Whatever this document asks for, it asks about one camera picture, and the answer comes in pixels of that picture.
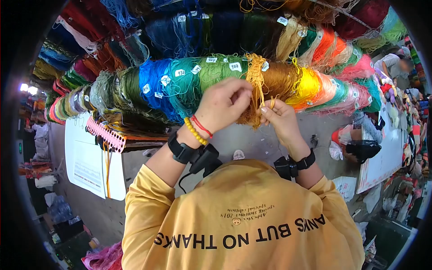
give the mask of smiley face logo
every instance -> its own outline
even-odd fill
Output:
[[[241,222],[241,220],[240,220],[239,218],[233,218],[233,219],[232,219],[232,223],[233,223],[234,225],[240,225],[240,222]]]

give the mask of concrete floor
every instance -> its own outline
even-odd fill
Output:
[[[330,157],[329,145],[331,134],[340,127],[351,123],[351,119],[345,115],[331,115],[318,117],[311,114],[297,114],[297,121],[303,138],[310,144],[313,134],[318,137],[318,145],[314,149],[317,163],[323,173],[334,179],[339,176],[359,176],[359,165],[349,163],[346,160],[335,161]],[[49,145],[51,160],[54,167],[58,167],[64,158],[64,126],[50,123]],[[279,144],[272,126],[261,127],[253,131],[249,126],[233,124],[214,135],[210,141],[219,151],[222,162],[231,160],[236,149],[242,149],[248,159],[259,159],[273,165],[279,157],[286,156],[286,149]],[[126,187],[133,182],[141,165],[147,161],[143,151],[135,151],[123,154],[124,178]],[[191,175],[182,182],[183,188],[189,192],[202,179],[202,173]],[[176,185],[175,195],[178,197],[183,191]],[[124,201],[113,199],[102,199],[90,191],[84,190],[71,184],[68,179],[59,179],[54,186],[58,195],[64,195],[72,207],[73,213],[79,215],[84,224],[93,233],[102,245],[112,245],[119,242],[124,231]],[[353,214],[356,209],[365,209],[360,200],[356,202],[358,195],[348,203],[349,212]],[[362,210],[356,216],[355,221],[360,222],[368,219],[367,211]]]

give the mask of black cable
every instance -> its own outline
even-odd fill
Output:
[[[184,190],[184,188],[182,188],[181,187],[181,181],[183,180],[183,179],[185,179],[186,177],[188,177],[189,175],[191,175],[192,173],[190,172],[190,173],[187,173],[187,174],[185,174],[185,175],[183,175],[183,177],[182,178],[180,178],[180,181],[178,182],[178,186],[181,188],[181,190],[183,190],[183,192],[184,192],[184,194],[186,194],[186,191]]]

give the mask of fluorescent light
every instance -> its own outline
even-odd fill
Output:
[[[29,88],[29,86],[26,85],[25,83],[23,83],[23,84],[21,84],[20,90],[21,90],[21,91],[26,91],[26,92],[27,92],[27,89],[28,89],[28,88]]]
[[[38,89],[34,86],[29,87],[29,89],[27,90],[27,92],[29,92],[32,95],[36,95],[38,92]]]

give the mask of table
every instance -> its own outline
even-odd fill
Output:
[[[401,129],[393,127],[387,114],[391,107],[390,102],[381,106],[381,116],[385,121],[384,138],[381,150],[373,158],[367,159],[360,166],[360,177],[357,185],[357,194],[374,187],[393,175],[402,167],[404,134]],[[363,140],[372,140],[369,134],[362,130]]]
[[[105,156],[99,145],[95,145],[95,136],[86,132],[85,127],[90,114],[88,112],[80,114],[77,118],[67,119],[65,126],[64,135],[64,151],[65,151],[65,162],[66,172],[69,181],[79,187],[87,189],[92,193],[105,199],[107,194],[106,187],[106,169],[105,169]],[[86,157],[77,157],[76,152],[82,150],[86,153]],[[76,180],[73,174],[73,168],[76,159],[85,159],[91,156],[92,162],[100,165],[102,171],[102,179],[104,183],[104,190],[98,193],[85,183]],[[115,200],[124,200],[126,197],[126,187],[124,181],[124,170],[123,170],[123,156],[121,153],[111,153],[111,164],[109,169],[109,186],[111,198]]]

